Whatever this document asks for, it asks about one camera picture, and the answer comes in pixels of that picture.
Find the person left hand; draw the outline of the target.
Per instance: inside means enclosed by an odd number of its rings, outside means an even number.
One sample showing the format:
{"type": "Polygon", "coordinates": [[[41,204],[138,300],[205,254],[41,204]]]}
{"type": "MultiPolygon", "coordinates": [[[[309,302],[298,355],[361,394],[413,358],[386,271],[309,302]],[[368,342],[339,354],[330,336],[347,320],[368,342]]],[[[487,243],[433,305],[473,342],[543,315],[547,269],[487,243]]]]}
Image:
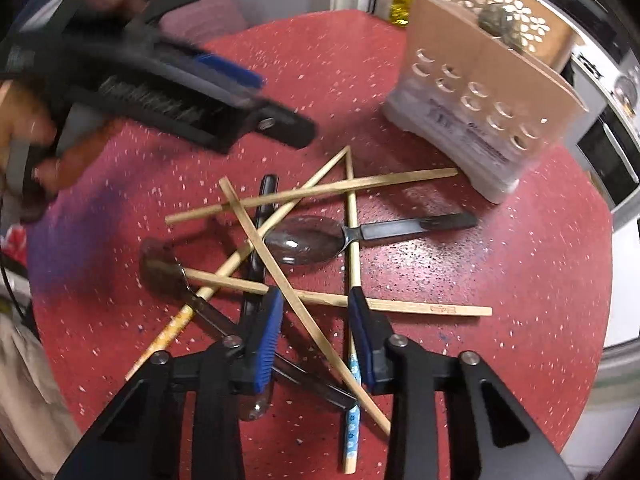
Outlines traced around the person left hand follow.
{"type": "MultiPolygon", "coordinates": [[[[74,185],[116,136],[124,121],[107,120],[58,158],[47,158],[35,166],[32,177],[51,195],[74,185]]],[[[15,81],[1,84],[1,194],[6,192],[6,166],[11,143],[19,140],[38,148],[50,148],[58,129],[47,107],[32,92],[15,81]]]]}

